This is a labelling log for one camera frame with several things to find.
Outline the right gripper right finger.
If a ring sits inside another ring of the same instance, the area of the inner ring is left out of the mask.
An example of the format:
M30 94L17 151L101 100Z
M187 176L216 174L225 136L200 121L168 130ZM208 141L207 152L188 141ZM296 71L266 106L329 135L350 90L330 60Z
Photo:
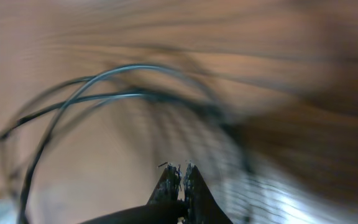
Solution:
M188 214L185 223L232 224L210 192L196 165L189 163L183 180Z

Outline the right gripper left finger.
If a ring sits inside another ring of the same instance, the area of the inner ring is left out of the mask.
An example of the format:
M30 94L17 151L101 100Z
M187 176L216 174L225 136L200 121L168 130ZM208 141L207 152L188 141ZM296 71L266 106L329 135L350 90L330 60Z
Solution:
M165 163L165 168L147 201L147 205L177 201L179 191L181 190L180 182L180 167L175 167L171 163Z

